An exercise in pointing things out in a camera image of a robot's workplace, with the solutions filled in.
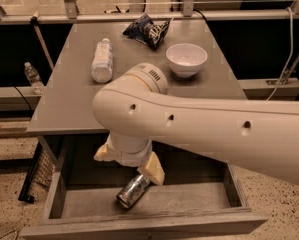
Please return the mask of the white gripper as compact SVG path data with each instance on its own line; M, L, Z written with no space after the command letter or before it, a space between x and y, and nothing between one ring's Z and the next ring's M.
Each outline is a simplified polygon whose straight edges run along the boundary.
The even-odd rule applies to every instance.
M123 166L139 166L137 171L156 185L164 183L165 173L150 140L111 131L106 144L96 151L93 159L110 162L111 158Z

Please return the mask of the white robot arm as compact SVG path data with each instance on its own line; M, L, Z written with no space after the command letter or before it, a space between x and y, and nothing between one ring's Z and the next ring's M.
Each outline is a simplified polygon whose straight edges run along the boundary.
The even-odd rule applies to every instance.
M96 160L160 185L160 142L299 185L299 102L181 98L167 88L159 68L141 63L96 93L94 117L110 132Z

